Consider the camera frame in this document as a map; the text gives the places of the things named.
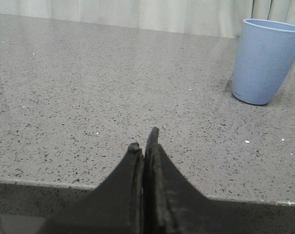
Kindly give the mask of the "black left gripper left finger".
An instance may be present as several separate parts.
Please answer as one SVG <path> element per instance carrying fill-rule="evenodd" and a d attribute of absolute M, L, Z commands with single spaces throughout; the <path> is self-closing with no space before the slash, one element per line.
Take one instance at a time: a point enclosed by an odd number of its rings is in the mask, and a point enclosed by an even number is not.
<path fill-rule="evenodd" d="M 39 234 L 141 234 L 144 157 L 128 146 L 112 173 L 86 197 L 48 218 Z"/>

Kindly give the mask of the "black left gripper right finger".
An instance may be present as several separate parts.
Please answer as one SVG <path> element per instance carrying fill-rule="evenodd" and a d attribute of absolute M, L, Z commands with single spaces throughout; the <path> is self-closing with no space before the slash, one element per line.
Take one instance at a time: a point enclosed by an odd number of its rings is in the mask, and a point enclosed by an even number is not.
<path fill-rule="evenodd" d="M 153 127 L 144 166 L 149 234 L 295 234 L 295 205 L 210 199 L 169 159 Z"/>

